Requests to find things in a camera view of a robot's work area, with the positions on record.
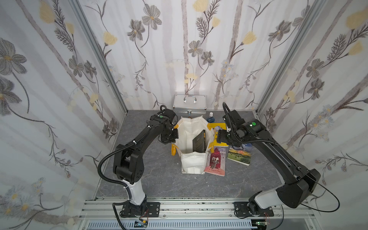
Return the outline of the yellow cover book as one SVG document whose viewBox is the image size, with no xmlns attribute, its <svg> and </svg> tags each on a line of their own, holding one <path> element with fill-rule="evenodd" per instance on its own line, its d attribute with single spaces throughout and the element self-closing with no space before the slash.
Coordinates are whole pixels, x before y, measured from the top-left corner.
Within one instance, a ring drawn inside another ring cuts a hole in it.
<svg viewBox="0 0 368 230">
<path fill-rule="evenodd" d="M 226 143 L 218 143 L 217 142 L 217 136 L 218 136 L 218 131 L 219 130 L 227 130 L 226 124 L 225 123 L 208 123 L 207 127 L 214 131 L 214 141 L 213 141 L 213 146 L 219 146 L 219 147 L 228 147 L 228 145 Z"/>
</svg>

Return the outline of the white canvas bag yellow handles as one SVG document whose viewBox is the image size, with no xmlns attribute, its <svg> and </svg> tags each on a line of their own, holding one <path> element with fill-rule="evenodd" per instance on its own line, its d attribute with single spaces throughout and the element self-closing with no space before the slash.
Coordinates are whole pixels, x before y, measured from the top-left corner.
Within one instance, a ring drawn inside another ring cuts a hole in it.
<svg viewBox="0 0 368 230">
<path fill-rule="evenodd" d="M 202 117 L 181 118 L 175 127 L 178 138 L 172 143 L 181 160 L 183 174 L 204 174 L 214 131 Z"/>
</svg>

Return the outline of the black cover book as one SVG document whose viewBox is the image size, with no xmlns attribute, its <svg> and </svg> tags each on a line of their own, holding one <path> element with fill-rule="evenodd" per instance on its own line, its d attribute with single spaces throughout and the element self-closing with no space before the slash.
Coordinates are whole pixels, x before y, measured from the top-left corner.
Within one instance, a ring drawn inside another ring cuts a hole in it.
<svg viewBox="0 0 368 230">
<path fill-rule="evenodd" d="M 193 140 L 193 152 L 204 153 L 206 151 L 206 131 L 203 129 Z"/>
</svg>

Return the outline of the blue landscape cover book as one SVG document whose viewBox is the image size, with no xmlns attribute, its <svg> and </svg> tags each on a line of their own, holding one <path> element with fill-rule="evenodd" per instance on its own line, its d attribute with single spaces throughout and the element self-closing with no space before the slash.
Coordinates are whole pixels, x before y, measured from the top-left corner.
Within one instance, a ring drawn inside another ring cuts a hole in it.
<svg viewBox="0 0 368 230">
<path fill-rule="evenodd" d="M 246 166 L 251 163 L 251 144 L 242 144 L 241 147 L 230 146 L 228 151 L 228 159 Z"/>
</svg>

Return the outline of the pink red cover book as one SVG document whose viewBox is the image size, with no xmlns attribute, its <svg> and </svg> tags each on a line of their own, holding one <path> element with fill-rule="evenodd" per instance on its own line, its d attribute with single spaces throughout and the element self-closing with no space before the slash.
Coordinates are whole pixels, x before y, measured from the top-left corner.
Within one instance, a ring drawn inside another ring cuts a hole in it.
<svg viewBox="0 0 368 230">
<path fill-rule="evenodd" d="M 228 146 L 212 146 L 208 150 L 205 173 L 225 176 Z"/>
</svg>

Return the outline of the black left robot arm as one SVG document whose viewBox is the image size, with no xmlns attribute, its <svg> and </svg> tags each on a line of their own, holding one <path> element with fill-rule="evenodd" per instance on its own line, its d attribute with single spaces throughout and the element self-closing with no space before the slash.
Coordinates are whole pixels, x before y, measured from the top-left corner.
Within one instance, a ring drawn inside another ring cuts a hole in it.
<svg viewBox="0 0 368 230">
<path fill-rule="evenodd" d="M 145 214 L 147 196 L 143 191 L 141 178 L 144 173 L 143 155 L 151 143 L 158 139 L 162 144 L 171 144 L 178 139 L 175 128 L 176 113 L 161 106 L 160 112 L 154 114 L 147 121 L 147 126 L 132 141 L 125 145 L 118 145 L 114 155 L 113 173 L 125 187 L 128 194 L 126 210 L 133 215 Z"/>
</svg>

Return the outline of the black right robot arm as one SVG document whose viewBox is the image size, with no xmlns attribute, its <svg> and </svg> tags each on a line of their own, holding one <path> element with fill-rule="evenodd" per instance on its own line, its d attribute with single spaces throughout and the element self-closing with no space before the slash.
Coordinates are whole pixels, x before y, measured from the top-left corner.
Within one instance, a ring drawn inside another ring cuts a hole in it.
<svg viewBox="0 0 368 230">
<path fill-rule="evenodd" d="M 259 120 L 246 122 L 236 110 L 230 110 L 226 103 L 223 104 L 223 110 L 227 128 L 219 131 L 217 142 L 237 148 L 252 144 L 272 163 L 284 180 L 283 185 L 250 197 L 246 207 L 249 215 L 260 215 L 264 210 L 277 205 L 297 208 L 315 190 L 320 173 L 315 169 L 309 170 L 295 160 Z"/>
</svg>

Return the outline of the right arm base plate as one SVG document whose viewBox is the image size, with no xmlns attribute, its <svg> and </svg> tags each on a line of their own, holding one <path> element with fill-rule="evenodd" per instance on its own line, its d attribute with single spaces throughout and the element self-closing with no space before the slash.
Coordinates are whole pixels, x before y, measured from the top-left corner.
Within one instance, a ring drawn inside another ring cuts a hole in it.
<svg viewBox="0 0 368 230">
<path fill-rule="evenodd" d="M 274 213 L 271 207 L 266 209 L 259 208 L 254 202 L 234 202 L 234 215 L 245 219 L 248 217 L 273 217 Z"/>
</svg>

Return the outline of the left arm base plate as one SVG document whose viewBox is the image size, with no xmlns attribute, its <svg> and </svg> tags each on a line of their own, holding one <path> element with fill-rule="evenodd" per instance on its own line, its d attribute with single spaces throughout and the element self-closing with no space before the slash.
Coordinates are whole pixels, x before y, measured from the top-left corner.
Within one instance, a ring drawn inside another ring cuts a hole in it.
<svg viewBox="0 0 368 230">
<path fill-rule="evenodd" d="M 123 207 L 119 215 L 122 218 L 158 218 L 160 213 L 160 205 L 160 202 L 143 202 L 141 205 L 134 205 L 127 201 L 123 203 Z"/>
</svg>

